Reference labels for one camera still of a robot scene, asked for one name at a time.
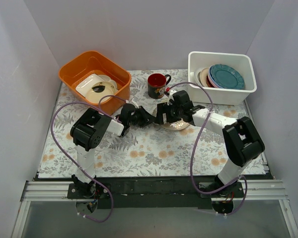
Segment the white deep scalloped plate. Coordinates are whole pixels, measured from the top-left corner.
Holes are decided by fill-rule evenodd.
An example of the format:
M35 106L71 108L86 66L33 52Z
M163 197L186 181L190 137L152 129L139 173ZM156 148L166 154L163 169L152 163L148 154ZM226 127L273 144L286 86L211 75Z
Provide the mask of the white deep scalloped plate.
M194 79L199 86L203 86L200 81L200 73L204 69L204 67L200 67L194 71Z

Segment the cream and blue floral plate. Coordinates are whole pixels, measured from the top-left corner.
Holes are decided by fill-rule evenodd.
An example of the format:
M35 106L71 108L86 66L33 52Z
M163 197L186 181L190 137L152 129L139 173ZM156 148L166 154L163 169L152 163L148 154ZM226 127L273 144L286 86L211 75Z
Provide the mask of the cream and blue floral plate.
M209 87L208 85L208 72L209 72L209 68L204 68L200 71L199 74L199 79L200 79L200 83L202 84L203 87Z

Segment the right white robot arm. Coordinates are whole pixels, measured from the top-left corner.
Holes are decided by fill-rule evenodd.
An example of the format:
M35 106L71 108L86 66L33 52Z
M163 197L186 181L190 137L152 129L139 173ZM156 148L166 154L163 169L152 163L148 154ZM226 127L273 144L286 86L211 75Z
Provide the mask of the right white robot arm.
M157 124L178 120L201 130L211 130L224 139L228 160L214 182L203 189L198 188L195 183L192 184L202 195L216 193L220 197L228 196L233 191L233 185L242 178L242 172L248 164L265 150L263 140L250 118L225 117L202 105L194 105L184 90L173 91L167 102L159 103L156 108Z

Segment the pink plate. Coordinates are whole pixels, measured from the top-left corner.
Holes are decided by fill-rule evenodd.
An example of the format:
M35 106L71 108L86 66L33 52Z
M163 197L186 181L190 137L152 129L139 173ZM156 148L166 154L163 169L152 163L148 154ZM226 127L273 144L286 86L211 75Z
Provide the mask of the pink plate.
M211 84L213 85L214 88L221 88L213 79L212 75L210 72L208 72L208 78Z

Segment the dark teal scalloped plate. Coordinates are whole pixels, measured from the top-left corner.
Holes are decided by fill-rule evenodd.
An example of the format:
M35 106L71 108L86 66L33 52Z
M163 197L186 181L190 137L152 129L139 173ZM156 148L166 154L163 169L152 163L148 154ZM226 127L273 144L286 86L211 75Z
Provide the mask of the dark teal scalloped plate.
M234 68L225 64L215 64L212 69L214 80L223 89L244 90L243 76Z

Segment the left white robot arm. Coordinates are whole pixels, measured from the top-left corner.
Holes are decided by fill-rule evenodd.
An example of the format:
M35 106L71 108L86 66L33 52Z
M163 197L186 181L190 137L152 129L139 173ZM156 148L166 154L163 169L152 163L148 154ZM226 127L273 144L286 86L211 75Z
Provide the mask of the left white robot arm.
M120 114L113 119L89 108L72 126L70 135L76 145L77 162L80 165L72 175L76 191L84 198L91 198L96 187L92 179L96 178L93 169L95 148L100 144L106 132L116 136L125 136L131 125L144 127L153 123L155 117L142 106L125 104Z

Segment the light blue plate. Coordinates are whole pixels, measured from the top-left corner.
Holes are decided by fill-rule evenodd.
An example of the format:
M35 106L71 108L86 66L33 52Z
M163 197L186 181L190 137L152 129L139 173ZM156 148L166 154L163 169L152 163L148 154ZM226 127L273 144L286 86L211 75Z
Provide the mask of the light blue plate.
M212 66L209 67L209 72L208 72L209 82L210 82L210 84L212 84L212 86L214 88L220 88L220 89L222 89L222 87L220 85L218 85L216 83L216 81L214 80L214 78L213 78L213 75L212 75L212 69L213 69L213 67L214 67L214 65L212 65Z

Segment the red-brown plastic plate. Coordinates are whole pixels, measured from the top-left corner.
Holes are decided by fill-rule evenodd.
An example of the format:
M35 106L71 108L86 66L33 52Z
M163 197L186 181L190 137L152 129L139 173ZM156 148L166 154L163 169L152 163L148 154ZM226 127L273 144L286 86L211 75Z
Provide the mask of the red-brown plastic plate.
M207 86L210 88L213 88L213 85L211 84L211 82L209 81L208 76L206 76L206 82L207 82Z

